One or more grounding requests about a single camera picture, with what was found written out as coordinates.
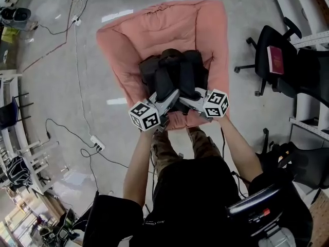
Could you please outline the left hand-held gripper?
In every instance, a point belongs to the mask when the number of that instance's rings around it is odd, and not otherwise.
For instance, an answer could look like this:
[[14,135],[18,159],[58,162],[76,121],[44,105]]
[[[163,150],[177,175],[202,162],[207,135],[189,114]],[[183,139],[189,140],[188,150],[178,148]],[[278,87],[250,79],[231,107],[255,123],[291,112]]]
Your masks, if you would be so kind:
[[154,92],[149,98],[137,102],[129,110],[132,123],[141,131],[156,129],[163,132],[170,121],[167,113],[174,107],[179,94],[179,90],[175,89],[163,101],[160,101],[157,93]]

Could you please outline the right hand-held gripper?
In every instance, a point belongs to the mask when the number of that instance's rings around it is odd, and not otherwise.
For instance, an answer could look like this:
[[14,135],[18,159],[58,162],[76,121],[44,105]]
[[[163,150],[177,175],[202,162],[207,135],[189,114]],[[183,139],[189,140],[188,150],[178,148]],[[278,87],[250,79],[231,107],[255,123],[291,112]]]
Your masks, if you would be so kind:
[[229,100],[225,92],[196,87],[195,93],[196,97],[194,99],[180,96],[179,101],[190,109],[197,111],[200,117],[206,120],[222,118],[226,114],[229,108]]

